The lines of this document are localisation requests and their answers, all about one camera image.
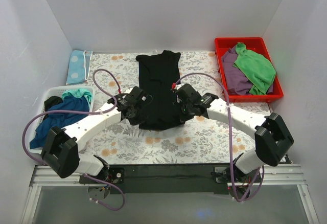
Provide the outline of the black t-shirt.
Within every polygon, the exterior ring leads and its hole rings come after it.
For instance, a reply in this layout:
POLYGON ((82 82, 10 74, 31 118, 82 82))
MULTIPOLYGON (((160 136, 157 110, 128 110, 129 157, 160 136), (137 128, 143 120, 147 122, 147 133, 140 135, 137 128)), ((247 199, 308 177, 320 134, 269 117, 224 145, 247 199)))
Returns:
POLYGON ((174 105, 176 95, 172 84, 180 78, 179 60, 181 53, 164 50, 157 55, 138 55, 139 87, 152 96, 145 107, 145 121, 139 125, 144 130, 166 130, 183 124, 180 111, 174 105))

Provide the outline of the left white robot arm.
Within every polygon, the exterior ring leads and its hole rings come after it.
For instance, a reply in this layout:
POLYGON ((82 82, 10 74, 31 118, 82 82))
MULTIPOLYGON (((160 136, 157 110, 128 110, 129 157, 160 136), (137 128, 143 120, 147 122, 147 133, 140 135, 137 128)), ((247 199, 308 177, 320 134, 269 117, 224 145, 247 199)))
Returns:
POLYGON ((60 178, 78 173, 90 175, 97 183, 105 182, 109 176, 109 164, 97 155, 84 155, 81 151, 90 139, 113 124, 125 119, 131 125, 143 123, 143 110, 151 101, 151 95, 135 86, 109 99, 95 114, 64 128, 51 128, 41 152, 43 161, 60 178))

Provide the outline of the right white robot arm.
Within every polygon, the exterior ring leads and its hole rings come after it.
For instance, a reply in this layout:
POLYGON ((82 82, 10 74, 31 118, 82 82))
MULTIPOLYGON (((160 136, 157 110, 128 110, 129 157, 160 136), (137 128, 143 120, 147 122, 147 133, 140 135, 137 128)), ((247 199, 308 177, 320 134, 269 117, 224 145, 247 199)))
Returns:
POLYGON ((255 147, 234 159, 227 170, 228 177, 237 182, 246 180, 263 165, 277 166, 294 144, 284 120, 276 113, 264 116, 246 111, 216 95, 200 95, 190 84, 173 84, 172 91, 176 94, 175 105, 180 109, 181 121, 203 116, 234 127, 255 140, 255 147))

